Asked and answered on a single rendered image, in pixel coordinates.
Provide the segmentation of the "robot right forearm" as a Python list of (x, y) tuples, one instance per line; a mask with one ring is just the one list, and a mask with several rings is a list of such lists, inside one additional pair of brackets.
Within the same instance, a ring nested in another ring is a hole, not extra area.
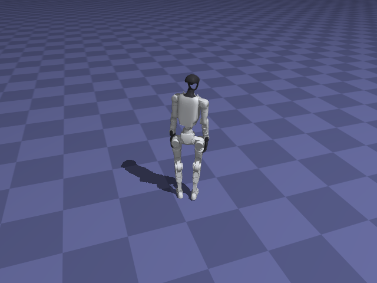
[(203, 132), (203, 138), (204, 139), (205, 139), (205, 137), (209, 138), (209, 120), (208, 119), (207, 119), (206, 126), (202, 125), (201, 128), (202, 128), (202, 132)]

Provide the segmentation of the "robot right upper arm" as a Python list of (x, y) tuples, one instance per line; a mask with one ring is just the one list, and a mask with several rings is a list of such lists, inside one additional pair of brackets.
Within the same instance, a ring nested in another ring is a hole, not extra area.
[(208, 110), (209, 110), (209, 101), (204, 98), (199, 98), (199, 106), (201, 107), (200, 124), (206, 126)]

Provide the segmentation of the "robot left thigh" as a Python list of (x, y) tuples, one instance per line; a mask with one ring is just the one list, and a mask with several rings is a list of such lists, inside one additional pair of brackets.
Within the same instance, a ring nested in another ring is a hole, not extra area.
[(174, 135), (171, 140), (171, 145), (174, 153), (174, 163), (177, 164), (177, 171), (180, 172), (183, 169), (183, 163), (181, 162), (181, 147), (180, 135)]

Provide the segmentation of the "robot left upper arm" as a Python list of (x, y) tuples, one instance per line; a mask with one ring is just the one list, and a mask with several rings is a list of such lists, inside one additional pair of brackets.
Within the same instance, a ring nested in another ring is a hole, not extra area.
[(172, 96), (172, 118), (178, 118), (177, 117), (177, 108), (178, 108), (178, 97), (180, 93), (177, 93)]

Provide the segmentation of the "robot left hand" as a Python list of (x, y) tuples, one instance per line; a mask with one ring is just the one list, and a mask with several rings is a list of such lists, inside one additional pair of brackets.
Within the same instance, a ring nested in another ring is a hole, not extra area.
[[(176, 135), (176, 134), (173, 134), (173, 131), (170, 130), (170, 136), (171, 136), (171, 137), (170, 137), (170, 142), (171, 142), (171, 140), (172, 140), (172, 138), (173, 138), (174, 135)], [(171, 145), (171, 147), (174, 148), (172, 145)]]

